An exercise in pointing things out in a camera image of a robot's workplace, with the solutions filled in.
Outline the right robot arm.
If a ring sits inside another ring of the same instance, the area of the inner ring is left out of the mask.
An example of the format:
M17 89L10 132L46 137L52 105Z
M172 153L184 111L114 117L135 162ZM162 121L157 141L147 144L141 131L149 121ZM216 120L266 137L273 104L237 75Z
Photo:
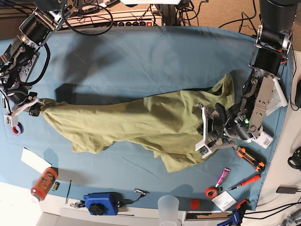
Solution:
M13 39L0 57L0 91L4 107L11 117L22 111L34 117L39 115L44 103L30 89L43 78L50 62L47 40L75 10L72 0L42 0L36 5L36 9L20 25L21 34ZM34 81L22 81L21 70L33 64L33 58L41 47L45 48L47 57L40 75Z

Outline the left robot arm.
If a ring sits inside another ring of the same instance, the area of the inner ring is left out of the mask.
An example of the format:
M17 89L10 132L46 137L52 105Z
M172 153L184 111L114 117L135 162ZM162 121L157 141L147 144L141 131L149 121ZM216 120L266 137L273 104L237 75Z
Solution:
M267 148L273 138L264 131L262 125L268 106L274 97L280 99L281 106L287 100L279 84L291 50L294 19L299 0L261 0L260 26L256 29L256 43L249 61L252 71L242 88L240 102L226 110L216 103L214 109L198 104L202 110L202 140L195 150L208 157L218 149L243 149L234 142L256 142Z

